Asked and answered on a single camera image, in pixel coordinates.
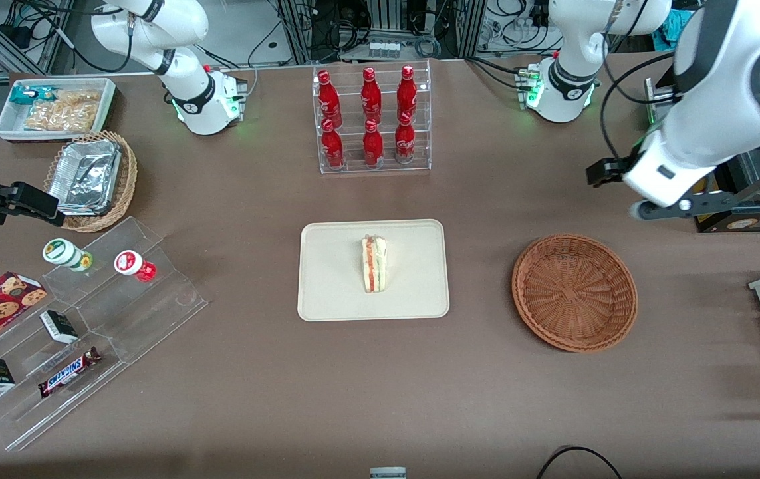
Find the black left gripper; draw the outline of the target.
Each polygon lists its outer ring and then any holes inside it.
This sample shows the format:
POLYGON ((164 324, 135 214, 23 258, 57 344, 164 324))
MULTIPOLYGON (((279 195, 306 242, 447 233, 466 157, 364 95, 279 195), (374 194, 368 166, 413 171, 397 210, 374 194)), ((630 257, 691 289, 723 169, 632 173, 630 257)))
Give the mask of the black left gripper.
POLYGON ((633 148, 629 154, 619 158, 602 158, 586 168, 587 185, 593 188, 606 183, 622 182, 639 184, 642 169, 638 165, 644 157, 646 148, 633 148))

